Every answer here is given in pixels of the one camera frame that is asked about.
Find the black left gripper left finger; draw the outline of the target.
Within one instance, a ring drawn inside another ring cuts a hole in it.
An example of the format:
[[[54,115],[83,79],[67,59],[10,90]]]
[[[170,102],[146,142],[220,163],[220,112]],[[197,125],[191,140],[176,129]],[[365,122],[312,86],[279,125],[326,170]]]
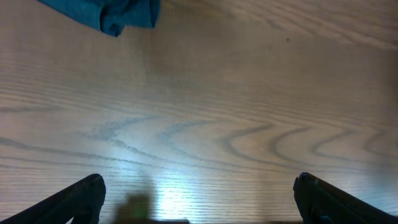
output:
[[[97,224],[105,195],[103,177],[91,174],[1,224]]]

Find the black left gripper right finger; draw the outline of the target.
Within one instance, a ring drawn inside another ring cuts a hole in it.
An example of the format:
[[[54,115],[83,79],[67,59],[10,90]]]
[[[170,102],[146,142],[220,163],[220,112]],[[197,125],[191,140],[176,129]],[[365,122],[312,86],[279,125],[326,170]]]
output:
[[[294,182],[294,199],[304,223],[397,224],[397,217],[302,172]]]

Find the folded navy blue garment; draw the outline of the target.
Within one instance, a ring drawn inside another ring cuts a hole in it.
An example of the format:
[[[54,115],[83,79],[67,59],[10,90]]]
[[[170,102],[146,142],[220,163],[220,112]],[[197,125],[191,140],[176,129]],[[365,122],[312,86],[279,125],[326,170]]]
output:
[[[117,37],[124,27],[153,29],[161,0],[39,0],[74,21]]]

